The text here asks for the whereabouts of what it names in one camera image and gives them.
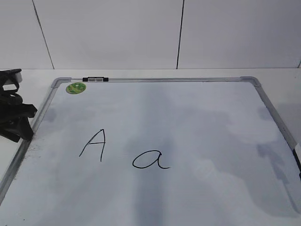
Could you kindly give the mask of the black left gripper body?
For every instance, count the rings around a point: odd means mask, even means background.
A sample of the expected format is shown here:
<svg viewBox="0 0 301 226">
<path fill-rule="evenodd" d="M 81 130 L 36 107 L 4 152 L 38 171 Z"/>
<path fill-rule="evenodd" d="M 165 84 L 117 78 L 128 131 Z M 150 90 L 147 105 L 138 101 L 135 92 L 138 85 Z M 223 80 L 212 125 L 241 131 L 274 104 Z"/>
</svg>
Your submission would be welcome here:
<svg viewBox="0 0 301 226">
<path fill-rule="evenodd" d="M 32 104 L 24 104 L 17 94 L 22 81 L 21 69 L 0 72 L 0 135 L 13 142 L 20 139 L 30 141 L 33 130 L 29 118 L 34 118 L 37 109 Z"/>
</svg>

